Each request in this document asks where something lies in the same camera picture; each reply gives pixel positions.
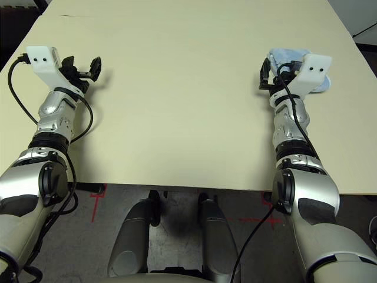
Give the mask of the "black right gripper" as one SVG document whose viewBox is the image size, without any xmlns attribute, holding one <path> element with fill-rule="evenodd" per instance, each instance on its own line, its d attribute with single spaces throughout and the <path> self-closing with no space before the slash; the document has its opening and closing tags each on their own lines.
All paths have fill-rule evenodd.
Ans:
<svg viewBox="0 0 377 283">
<path fill-rule="evenodd" d="M 270 61 L 268 58 L 265 58 L 260 69 L 260 83 L 259 90 L 266 90 L 269 92 L 269 95 L 277 93 L 278 91 L 284 90 L 285 87 L 281 79 L 278 76 L 273 78 L 273 83 L 269 84 L 269 73 L 270 73 Z"/>
</svg>

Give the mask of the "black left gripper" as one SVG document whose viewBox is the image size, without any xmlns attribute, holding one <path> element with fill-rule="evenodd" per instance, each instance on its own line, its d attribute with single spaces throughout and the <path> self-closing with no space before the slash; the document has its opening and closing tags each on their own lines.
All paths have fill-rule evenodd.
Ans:
<svg viewBox="0 0 377 283">
<path fill-rule="evenodd" d="M 90 70 L 87 72 L 78 71 L 74 66 L 74 56 L 66 57 L 61 62 L 59 68 L 63 76 L 76 88 L 78 88 L 83 94 L 85 94 L 89 88 L 89 82 L 85 79 L 91 79 L 97 81 L 102 69 L 101 57 L 96 57 L 92 60 Z"/>
</svg>

